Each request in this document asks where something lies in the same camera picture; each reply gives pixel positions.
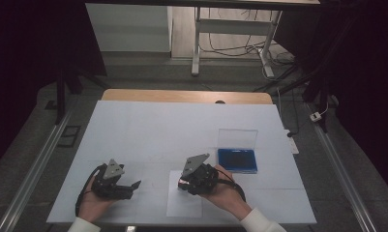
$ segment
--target floor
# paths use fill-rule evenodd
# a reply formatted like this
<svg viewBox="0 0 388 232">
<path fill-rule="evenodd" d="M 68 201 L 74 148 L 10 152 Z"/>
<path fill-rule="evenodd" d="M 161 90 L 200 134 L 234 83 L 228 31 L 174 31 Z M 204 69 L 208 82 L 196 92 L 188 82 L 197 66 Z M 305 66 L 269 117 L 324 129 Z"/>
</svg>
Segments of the floor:
<svg viewBox="0 0 388 232">
<path fill-rule="evenodd" d="M 241 10 L 236 15 L 245 16 L 242 12 Z M 225 17 L 225 11 L 219 11 L 219 13 L 221 17 Z M 219 16 L 218 10 L 212 11 L 211 16 Z M 185 33 L 182 34 L 181 38 L 187 36 Z M 215 37 L 215 46 L 244 45 L 247 39 L 245 37 L 237 43 L 227 44 L 228 39 L 221 39 L 221 42 L 224 43 L 218 43 L 218 39 Z M 180 51 L 175 48 L 173 55 L 176 56 L 176 52 L 180 52 L 181 55 L 179 58 L 173 59 L 152 56 L 125 57 L 106 53 L 104 54 L 104 62 L 108 77 L 101 77 L 101 80 L 113 88 L 238 92 L 253 92 L 258 87 L 263 87 L 270 82 L 263 77 L 259 60 L 252 57 L 228 60 L 222 60 L 222 56 L 212 58 L 211 55 L 215 54 L 209 54 L 209 59 L 201 61 L 200 75 L 193 78 L 191 77 L 191 62 L 187 59 L 190 57 L 188 54 L 190 49 L 187 47 L 181 47 Z M 277 66 L 274 67 L 274 72 L 280 74 L 285 69 L 286 66 Z M 265 89 L 265 91 L 275 91 L 277 87 L 286 85 L 299 77 L 300 73 L 296 72 L 272 88 Z M 45 171 L 29 197 L 14 231 L 49 232 L 67 231 L 69 228 L 69 225 L 50 225 L 45 221 L 70 168 L 95 104 L 104 92 L 104 89 L 88 79 L 82 77 L 80 80 L 84 86 L 82 94 L 67 96 L 70 102 L 76 101 L 73 114 L 67 124 L 65 133 L 67 136 L 59 138 L 58 145 L 52 152 Z M 304 86 L 296 88 L 294 91 L 281 96 L 280 99 L 274 98 L 274 103 L 282 112 L 284 126 L 297 132 L 293 138 L 300 154 L 295 155 L 294 158 L 311 200 L 317 224 L 284 225 L 284 227 L 287 231 L 303 232 L 363 231 L 318 139 L 314 124 L 309 120 L 307 105 L 301 101 L 300 97 L 303 90 Z M 0 220 L 54 126 L 56 119 L 56 111 L 53 107 L 55 106 L 55 97 L 55 84 L 48 85 L 39 92 L 36 108 L 0 161 Z M 314 109 L 315 105 L 311 103 L 309 107 Z M 327 111 L 328 134 L 332 138 L 354 186 L 363 198 L 377 231 L 388 232 L 388 187 L 360 147 L 339 124 L 335 116 L 336 107 L 337 105 L 331 101 L 331 106 Z M 77 136 L 70 136 L 70 130 L 74 130 Z M 137 228 L 137 231 L 198 230 L 197 228 L 189 230 L 186 228 Z M 241 231 L 240 228 L 231 228 L 230 230 Z M 103 231 L 124 231 L 124 227 L 104 227 Z M 200 228 L 200 231 L 227 230 Z"/>
</svg>

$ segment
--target hand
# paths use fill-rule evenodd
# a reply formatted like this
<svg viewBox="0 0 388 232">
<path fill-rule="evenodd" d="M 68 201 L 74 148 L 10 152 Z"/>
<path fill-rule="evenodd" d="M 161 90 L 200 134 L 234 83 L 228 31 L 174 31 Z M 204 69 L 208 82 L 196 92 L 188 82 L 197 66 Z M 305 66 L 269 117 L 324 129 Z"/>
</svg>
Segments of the hand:
<svg viewBox="0 0 388 232">
<path fill-rule="evenodd" d="M 93 177 L 85 192 L 81 201 L 81 205 L 79 206 L 78 217 L 82 218 L 86 221 L 93 223 L 96 219 L 98 219 L 108 208 L 117 200 L 105 200 L 98 197 L 92 190 L 92 184 L 94 182 L 95 177 Z"/>
<path fill-rule="evenodd" d="M 222 166 L 216 165 L 215 168 L 233 180 L 232 173 L 226 171 Z M 230 181 L 223 173 L 219 173 L 219 179 Z M 232 213 L 239 220 L 245 218 L 252 210 L 242 199 L 239 192 L 232 186 L 226 184 L 217 184 L 212 193 L 202 194 L 200 196 L 209 200 L 219 208 Z"/>
</svg>

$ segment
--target white sleeve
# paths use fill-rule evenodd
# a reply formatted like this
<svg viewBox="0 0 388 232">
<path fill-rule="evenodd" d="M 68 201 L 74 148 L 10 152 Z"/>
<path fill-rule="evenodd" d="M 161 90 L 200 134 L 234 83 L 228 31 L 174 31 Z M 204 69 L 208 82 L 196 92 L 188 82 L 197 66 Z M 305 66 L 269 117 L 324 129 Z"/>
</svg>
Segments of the white sleeve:
<svg viewBox="0 0 388 232">
<path fill-rule="evenodd" d="M 247 232 L 285 232 L 275 221 L 266 218 L 258 209 L 253 209 L 243 220 Z"/>
<path fill-rule="evenodd" d="M 101 228 L 82 218 L 76 217 L 68 232 L 100 232 Z"/>
</svg>

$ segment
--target white table surface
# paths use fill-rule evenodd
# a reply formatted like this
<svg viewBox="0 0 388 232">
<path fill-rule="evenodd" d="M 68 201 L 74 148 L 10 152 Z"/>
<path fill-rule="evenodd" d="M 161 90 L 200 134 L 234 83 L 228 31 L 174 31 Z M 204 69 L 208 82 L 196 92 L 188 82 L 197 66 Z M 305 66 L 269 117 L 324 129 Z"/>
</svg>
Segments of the white table surface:
<svg viewBox="0 0 388 232">
<path fill-rule="evenodd" d="M 199 196 L 180 203 L 180 217 L 167 217 L 169 175 L 182 170 L 187 157 L 209 153 L 217 163 L 219 129 L 258 130 L 257 174 L 234 174 L 247 202 L 278 223 L 315 223 L 277 107 L 270 104 L 164 103 L 99 101 L 47 222 L 71 223 L 75 202 L 90 173 L 103 162 L 125 164 L 118 185 L 141 180 L 131 200 L 109 208 L 99 222 L 128 225 L 236 225 L 232 215 Z"/>
</svg>

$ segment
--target gray floor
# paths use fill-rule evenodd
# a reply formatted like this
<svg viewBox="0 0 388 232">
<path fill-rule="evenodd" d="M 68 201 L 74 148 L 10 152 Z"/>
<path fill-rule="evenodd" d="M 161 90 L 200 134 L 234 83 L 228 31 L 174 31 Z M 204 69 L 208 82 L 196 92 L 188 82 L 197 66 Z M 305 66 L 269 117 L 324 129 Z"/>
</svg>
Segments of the gray floor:
<svg viewBox="0 0 388 232">
<path fill-rule="evenodd" d="M 108 77 L 103 81 L 113 88 L 135 89 L 180 89 L 210 91 L 251 92 L 255 87 L 267 81 L 261 75 L 258 62 L 244 61 L 204 61 L 201 63 L 200 77 L 192 78 L 189 61 L 170 60 L 168 58 L 123 58 L 105 57 Z M 276 68 L 281 73 L 284 68 Z M 294 74 L 288 82 L 296 79 Z M 45 172 L 24 209 L 15 231 L 66 231 L 68 226 L 48 225 L 45 223 L 53 201 L 62 186 L 70 168 L 80 138 L 86 130 L 89 118 L 103 89 L 85 78 L 81 78 L 84 91 L 78 98 L 78 104 L 68 126 L 79 126 L 76 141 L 61 138 L 48 162 Z M 344 196 L 341 185 L 327 159 L 323 147 L 308 119 L 306 106 L 300 100 L 303 87 L 294 90 L 295 108 L 300 131 L 294 135 L 300 154 L 295 155 L 304 185 L 311 200 L 317 224 L 285 225 L 288 231 L 362 231 L 349 202 Z M 55 101 L 55 85 L 44 87 L 38 95 L 38 104 L 27 120 L 19 136 L 0 161 L 0 219 L 14 197 L 25 173 L 45 143 L 55 120 L 55 110 L 45 109 L 49 101 Z M 284 124 L 296 131 L 296 111 L 291 93 L 282 96 L 281 106 Z M 366 155 L 354 143 L 354 140 L 340 126 L 334 116 L 334 108 L 328 111 L 329 134 L 341 154 L 345 166 L 357 189 L 365 200 L 379 231 L 388 231 L 388 187 Z M 104 228 L 104 231 L 123 231 L 123 228 Z M 142 228 L 138 231 L 187 231 L 178 228 Z"/>
</svg>

